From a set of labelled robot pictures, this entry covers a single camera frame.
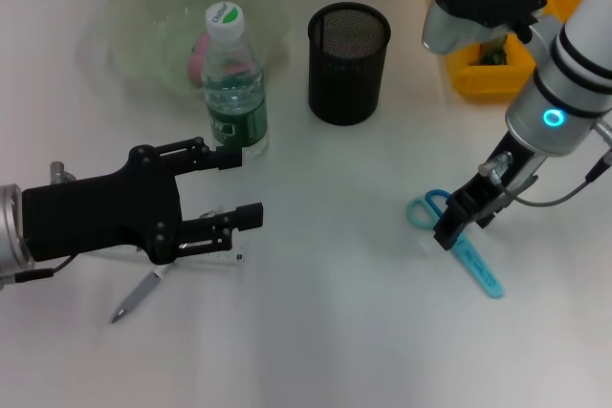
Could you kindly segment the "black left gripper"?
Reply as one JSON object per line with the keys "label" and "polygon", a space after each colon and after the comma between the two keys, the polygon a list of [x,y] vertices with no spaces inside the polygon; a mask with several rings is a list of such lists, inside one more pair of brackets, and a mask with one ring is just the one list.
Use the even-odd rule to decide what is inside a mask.
{"label": "black left gripper", "polygon": [[131,245],[152,263],[233,247],[234,230],[263,225],[263,204],[182,221],[175,174],[241,167],[242,150],[211,149],[202,137],[130,150],[118,171],[23,191],[23,235],[36,262]]}

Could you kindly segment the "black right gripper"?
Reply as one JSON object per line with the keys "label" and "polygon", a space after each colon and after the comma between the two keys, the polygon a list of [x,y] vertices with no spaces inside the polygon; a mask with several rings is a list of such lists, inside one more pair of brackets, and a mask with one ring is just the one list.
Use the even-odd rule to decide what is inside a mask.
{"label": "black right gripper", "polygon": [[546,158],[521,145],[510,133],[478,166],[477,174],[447,200],[447,209],[434,227],[434,239],[450,250],[474,218],[486,228],[495,214],[513,199],[501,187],[518,195],[536,181],[536,171]]}

